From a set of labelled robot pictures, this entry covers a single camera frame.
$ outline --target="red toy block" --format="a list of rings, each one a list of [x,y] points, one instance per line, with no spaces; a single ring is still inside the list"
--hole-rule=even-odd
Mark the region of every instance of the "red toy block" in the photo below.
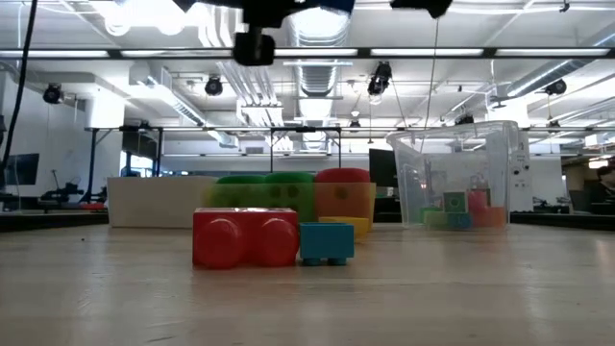
[[[297,212],[291,209],[197,209],[192,263],[210,269],[293,265],[299,250],[298,225]]]

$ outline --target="wooden table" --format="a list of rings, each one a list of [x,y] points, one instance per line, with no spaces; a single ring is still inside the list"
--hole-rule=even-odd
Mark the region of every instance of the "wooden table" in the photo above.
[[[346,267],[195,270],[190,231],[0,235],[0,345],[612,345],[615,233],[379,226]]]

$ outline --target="black cable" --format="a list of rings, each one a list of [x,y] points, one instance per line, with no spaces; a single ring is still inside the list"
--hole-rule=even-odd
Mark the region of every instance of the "black cable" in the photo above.
[[[30,44],[32,42],[32,33],[35,30],[35,18],[37,17],[37,5],[38,0],[32,0],[30,3],[30,19],[28,20],[28,29],[26,30],[26,37],[23,43],[23,53],[21,56],[21,66],[19,71],[19,84],[17,85],[17,97],[15,98],[15,107],[12,111],[11,124],[9,125],[9,131],[7,132],[7,146],[4,149],[4,156],[2,162],[0,162],[0,172],[4,174],[4,170],[7,168],[7,161],[11,154],[12,134],[15,131],[15,124],[17,123],[17,117],[21,110],[21,100],[23,99],[23,91],[26,86],[26,74],[28,72],[28,55],[30,53]]]

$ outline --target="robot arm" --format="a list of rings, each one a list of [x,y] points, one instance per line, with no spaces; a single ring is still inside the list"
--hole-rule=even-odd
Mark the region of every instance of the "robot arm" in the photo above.
[[[280,28],[283,20],[302,10],[321,7],[350,15],[355,0],[173,0],[184,11],[197,2],[243,10],[247,33],[235,34],[234,59],[246,66],[273,63],[276,44],[274,39],[262,34],[264,28]],[[453,0],[392,0],[393,9],[427,10],[437,18],[451,6]]]

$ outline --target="blue toy block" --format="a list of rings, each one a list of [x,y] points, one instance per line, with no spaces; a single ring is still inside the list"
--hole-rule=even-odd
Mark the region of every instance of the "blue toy block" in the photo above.
[[[303,265],[346,265],[355,256],[355,227],[345,223],[299,224],[300,257]]]
[[[472,227],[472,217],[467,212],[447,212],[449,227],[453,229],[469,229]]]

